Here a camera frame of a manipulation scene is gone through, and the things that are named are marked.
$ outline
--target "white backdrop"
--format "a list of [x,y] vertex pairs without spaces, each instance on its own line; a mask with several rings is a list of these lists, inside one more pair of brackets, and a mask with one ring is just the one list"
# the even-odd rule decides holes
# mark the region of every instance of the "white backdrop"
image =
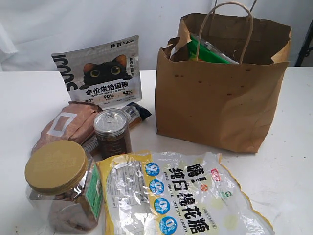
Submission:
[[[251,7],[253,0],[240,2]],[[138,34],[140,68],[155,69],[158,49],[176,36],[180,17],[211,7],[212,0],[1,0],[0,63],[4,71],[56,70],[51,53]],[[244,15],[237,6],[218,12]],[[293,65],[313,16],[313,0],[258,0],[252,13],[292,27]]]

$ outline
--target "table surface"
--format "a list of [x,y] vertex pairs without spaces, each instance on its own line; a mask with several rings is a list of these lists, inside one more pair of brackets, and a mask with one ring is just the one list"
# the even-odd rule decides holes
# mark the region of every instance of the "table surface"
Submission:
[[[268,136],[257,154],[237,154],[156,134],[156,71],[141,72],[142,100],[153,114],[131,131],[133,150],[223,154],[253,207],[277,235],[310,235],[313,230],[313,67],[288,68]],[[1,72],[0,234],[57,234],[41,221],[25,196],[24,167],[41,130],[70,101],[59,72]],[[91,235],[101,235],[103,213]]]

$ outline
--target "brown package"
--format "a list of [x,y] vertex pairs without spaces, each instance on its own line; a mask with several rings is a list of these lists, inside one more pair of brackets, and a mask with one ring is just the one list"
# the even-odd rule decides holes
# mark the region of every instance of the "brown package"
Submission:
[[41,132],[41,137],[33,147],[31,154],[47,143],[69,140],[82,144],[93,135],[93,120],[102,109],[84,102],[69,102],[58,116]]
[[[158,52],[157,133],[255,153],[274,117],[288,66],[291,28],[253,18],[252,36],[244,54],[249,18],[210,14],[202,38],[236,61],[244,55],[244,64],[188,61],[189,32],[198,35],[205,16],[182,17],[180,38],[171,39],[168,47]],[[175,46],[178,51],[170,59]]]

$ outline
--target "black cat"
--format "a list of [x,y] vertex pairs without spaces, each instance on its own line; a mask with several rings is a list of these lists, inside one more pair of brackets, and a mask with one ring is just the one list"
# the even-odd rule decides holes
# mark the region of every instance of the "black cat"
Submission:
[[117,79],[130,80],[132,76],[126,71],[126,56],[119,55],[109,62],[100,65],[85,64],[84,66],[84,85],[79,89],[83,90],[89,86],[110,82]]

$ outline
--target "cat eyes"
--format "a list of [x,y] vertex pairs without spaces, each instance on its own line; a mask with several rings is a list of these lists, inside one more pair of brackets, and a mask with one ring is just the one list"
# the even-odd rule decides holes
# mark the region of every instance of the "cat eyes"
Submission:
[[121,68],[120,68],[119,66],[113,66],[113,67],[111,68],[111,73],[112,73],[113,75],[118,75],[120,72],[121,72]]
[[90,72],[90,76],[91,77],[98,77],[100,75],[100,71],[99,70],[92,70]]

